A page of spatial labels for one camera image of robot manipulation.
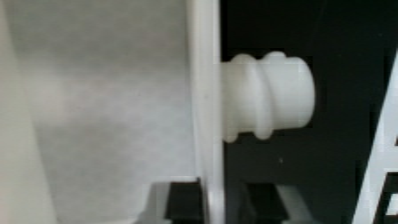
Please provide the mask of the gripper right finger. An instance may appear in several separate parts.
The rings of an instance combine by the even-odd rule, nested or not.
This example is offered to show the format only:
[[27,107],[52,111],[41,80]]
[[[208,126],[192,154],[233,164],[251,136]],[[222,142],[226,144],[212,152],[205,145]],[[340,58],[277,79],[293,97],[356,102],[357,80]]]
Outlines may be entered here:
[[247,206],[244,224],[283,224],[288,220],[288,212],[272,183],[251,183],[247,185]]

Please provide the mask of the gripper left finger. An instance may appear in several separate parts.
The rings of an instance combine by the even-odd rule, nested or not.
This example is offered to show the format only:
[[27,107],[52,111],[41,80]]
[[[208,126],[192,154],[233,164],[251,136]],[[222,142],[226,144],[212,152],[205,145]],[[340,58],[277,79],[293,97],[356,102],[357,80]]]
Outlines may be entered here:
[[173,182],[165,219],[171,224],[205,224],[203,191],[197,182]]

